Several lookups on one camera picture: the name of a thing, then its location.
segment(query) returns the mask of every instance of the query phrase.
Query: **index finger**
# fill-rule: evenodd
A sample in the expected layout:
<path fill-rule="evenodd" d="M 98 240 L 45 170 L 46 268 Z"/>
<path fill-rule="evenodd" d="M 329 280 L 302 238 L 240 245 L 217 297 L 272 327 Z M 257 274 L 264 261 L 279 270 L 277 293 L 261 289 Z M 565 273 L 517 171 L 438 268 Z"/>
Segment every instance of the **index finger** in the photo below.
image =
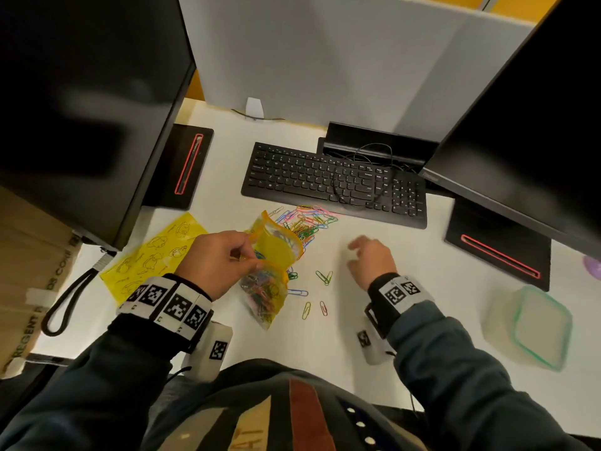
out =
<path fill-rule="evenodd" d="M 248 234 L 239 231 L 223 231 L 221 233 L 228 251 L 238 250 L 241 256 L 245 258 L 257 258 L 248 239 Z"/>
<path fill-rule="evenodd" d="M 349 250 L 359 249 L 362 250 L 367 242 L 371 239 L 367 236 L 359 236 L 353 242 L 349 244 Z"/>

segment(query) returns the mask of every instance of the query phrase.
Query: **keyboard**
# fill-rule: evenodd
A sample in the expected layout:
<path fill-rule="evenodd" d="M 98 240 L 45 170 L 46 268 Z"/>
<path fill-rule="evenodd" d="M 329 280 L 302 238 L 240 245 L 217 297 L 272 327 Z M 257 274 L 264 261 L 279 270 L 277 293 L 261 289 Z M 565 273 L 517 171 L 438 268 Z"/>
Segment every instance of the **keyboard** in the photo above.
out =
<path fill-rule="evenodd" d="M 370 163 L 255 143 L 242 195 L 425 229 L 425 180 Z"/>

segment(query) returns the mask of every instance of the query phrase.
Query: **yellow sheet with drawings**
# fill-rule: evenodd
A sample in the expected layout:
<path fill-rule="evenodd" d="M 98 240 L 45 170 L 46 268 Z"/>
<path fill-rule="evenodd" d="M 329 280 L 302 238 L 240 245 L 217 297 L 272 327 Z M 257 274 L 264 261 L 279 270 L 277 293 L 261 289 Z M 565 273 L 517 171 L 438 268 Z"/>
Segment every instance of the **yellow sheet with drawings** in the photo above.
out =
<path fill-rule="evenodd" d="M 186 212 L 159 234 L 123 255 L 100 278 L 117 303 L 124 303 L 148 277 L 174 272 L 194 239 L 202 234 L 207 234 L 206 230 Z"/>

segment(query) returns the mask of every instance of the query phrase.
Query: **cardboard box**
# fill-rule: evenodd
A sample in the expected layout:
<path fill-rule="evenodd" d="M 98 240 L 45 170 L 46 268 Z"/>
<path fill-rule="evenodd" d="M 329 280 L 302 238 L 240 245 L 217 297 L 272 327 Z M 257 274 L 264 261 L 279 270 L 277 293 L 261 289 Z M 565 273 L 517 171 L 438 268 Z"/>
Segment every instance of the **cardboard box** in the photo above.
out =
<path fill-rule="evenodd" d="M 0 187 L 0 378 L 33 348 L 79 247 L 71 228 Z"/>

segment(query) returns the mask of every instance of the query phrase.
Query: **hand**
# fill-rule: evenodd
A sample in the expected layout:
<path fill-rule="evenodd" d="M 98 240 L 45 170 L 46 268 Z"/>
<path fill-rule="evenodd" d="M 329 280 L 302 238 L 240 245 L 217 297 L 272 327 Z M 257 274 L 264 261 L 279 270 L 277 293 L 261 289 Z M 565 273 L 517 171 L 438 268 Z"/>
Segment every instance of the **hand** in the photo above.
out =
<path fill-rule="evenodd" d="M 377 239 L 359 236 L 349 244 L 349 250 L 357 250 L 358 260 L 347 263 L 357 285 L 364 291 L 380 275 L 397 272 L 390 249 Z"/>
<path fill-rule="evenodd" d="M 261 267 L 247 234 L 223 231 L 198 236 L 175 274 L 190 280 L 216 301 L 234 283 Z"/>

